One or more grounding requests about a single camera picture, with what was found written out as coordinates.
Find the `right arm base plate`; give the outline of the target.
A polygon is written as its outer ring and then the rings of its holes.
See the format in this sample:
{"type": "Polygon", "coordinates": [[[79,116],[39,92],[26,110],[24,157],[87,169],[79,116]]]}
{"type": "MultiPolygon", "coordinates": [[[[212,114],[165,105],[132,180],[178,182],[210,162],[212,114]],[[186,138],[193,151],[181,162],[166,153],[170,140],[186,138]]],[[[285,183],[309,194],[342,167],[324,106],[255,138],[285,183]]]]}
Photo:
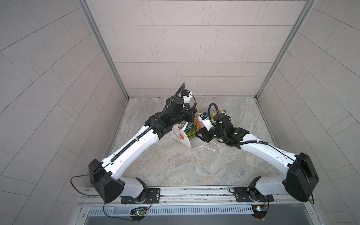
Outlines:
{"type": "Polygon", "coordinates": [[[273,202],[273,195],[263,196],[256,188],[234,187],[233,193],[238,203],[250,202],[273,202]]]}

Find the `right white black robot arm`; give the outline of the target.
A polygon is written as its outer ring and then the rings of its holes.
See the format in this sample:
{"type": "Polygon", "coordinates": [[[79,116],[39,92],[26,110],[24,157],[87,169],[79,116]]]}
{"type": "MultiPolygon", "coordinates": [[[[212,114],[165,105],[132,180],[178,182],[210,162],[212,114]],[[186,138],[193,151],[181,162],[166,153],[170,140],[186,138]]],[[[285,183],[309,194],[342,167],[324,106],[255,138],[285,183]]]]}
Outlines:
{"type": "Polygon", "coordinates": [[[203,113],[198,119],[204,125],[199,130],[202,141],[208,143],[212,139],[220,139],[228,147],[236,147],[258,156],[282,173],[277,177],[254,178],[246,190],[252,201],[260,201],[265,196],[289,194],[306,203],[313,197],[319,177],[307,154],[296,155],[274,147],[247,130],[234,127],[229,116],[223,113],[216,114],[213,118],[203,113]]]}

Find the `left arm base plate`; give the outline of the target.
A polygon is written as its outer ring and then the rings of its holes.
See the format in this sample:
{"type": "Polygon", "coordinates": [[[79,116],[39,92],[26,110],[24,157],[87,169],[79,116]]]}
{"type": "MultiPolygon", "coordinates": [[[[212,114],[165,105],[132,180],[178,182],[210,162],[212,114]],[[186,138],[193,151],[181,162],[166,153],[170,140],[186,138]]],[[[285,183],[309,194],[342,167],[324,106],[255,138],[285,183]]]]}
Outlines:
{"type": "Polygon", "coordinates": [[[146,188],[136,198],[122,197],[121,204],[159,203],[160,188],[146,188]]]}

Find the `orange pink Fox's candy packet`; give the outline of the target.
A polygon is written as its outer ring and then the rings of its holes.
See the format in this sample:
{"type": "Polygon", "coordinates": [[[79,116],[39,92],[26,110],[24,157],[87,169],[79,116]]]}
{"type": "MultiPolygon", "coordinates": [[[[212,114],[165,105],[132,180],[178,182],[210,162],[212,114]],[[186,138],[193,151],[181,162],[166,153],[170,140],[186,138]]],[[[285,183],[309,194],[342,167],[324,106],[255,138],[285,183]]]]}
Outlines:
{"type": "Polygon", "coordinates": [[[202,120],[199,119],[199,118],[195,118],[194,123],[195,123],[198,130],[200,130],[200,129],[202,129],[204,127],[204,124],[203,124],[202,120]]]}

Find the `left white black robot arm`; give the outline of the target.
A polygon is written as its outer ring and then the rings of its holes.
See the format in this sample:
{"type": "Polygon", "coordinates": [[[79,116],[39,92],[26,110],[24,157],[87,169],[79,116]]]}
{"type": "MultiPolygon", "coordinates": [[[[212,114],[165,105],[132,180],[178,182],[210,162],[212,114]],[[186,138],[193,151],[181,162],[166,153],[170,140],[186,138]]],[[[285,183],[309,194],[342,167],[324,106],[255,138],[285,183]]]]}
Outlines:
{"type": "Polygon", "coordinates": [[[90,182],[105,203],[118,197],[131,197],[138,202],[145,200],[147,185],[139,178],[129,179],[122,175],[147,148],[172,131],[174,125],[194,121],[197,109],[196,105],[190,105],[192,98],[189,91],[168,98],[163,111],[149,117],[131,140],[103,160],[90,162],[90,182]]]}

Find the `white paper bag red flower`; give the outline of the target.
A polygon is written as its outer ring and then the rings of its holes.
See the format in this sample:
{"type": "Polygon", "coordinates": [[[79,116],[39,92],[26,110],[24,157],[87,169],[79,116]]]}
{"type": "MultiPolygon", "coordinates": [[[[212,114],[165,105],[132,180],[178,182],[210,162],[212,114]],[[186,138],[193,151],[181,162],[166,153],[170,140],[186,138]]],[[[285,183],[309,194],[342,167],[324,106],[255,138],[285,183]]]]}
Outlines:
{"type": "Polygon", "coordinates": [[[222,147],[217,143],[210,141],[213,145],[217,146],[217,149],[212,149],[207,146],[208,142],[205,142],[198,138],[195,133],[201,128],[211,128],[211,122],[209,120],[209,115],[207,112],[199,113],[195,115],[194,122],[183,121],[179,124],[173,126],[172,131],[170,132],[172,138],[176,139],[180,143],[186,145],[190,148],[205,148],[214,152],[222,151],[222,147]]]}

